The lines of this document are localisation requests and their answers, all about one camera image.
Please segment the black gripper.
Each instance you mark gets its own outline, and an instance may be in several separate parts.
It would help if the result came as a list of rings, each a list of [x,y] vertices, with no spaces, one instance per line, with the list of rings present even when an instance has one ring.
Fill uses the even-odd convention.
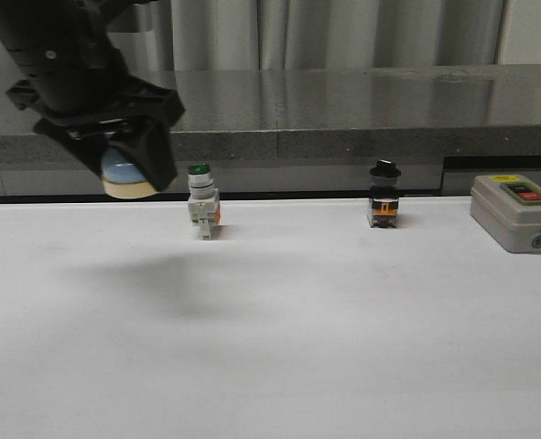
[[[78,48],[69,45],[11,48],[8,53],[23,79],[7,96],[19,110],[40,116],[33,127],[36,134],[52,139],[102,178],[106,139],[74,139],[68,131],[89,132],[111,120],[140,121],[115,132],[109,148],[136,165],[157,191],[166,190],[177,177],[168,128],[185,108],[176,91],[131,75],[113,47],[107,48],[100,68],[86,65]]]

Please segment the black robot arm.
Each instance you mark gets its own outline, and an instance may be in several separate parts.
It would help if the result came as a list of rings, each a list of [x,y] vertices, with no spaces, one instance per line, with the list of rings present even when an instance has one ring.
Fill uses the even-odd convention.
[[[0,1],[0,41],[23,75],[7,91],[34,130],[69,151],[114,198],[165,191],[178,175],[177,91],[132,75],[107,35],[129,1]]]

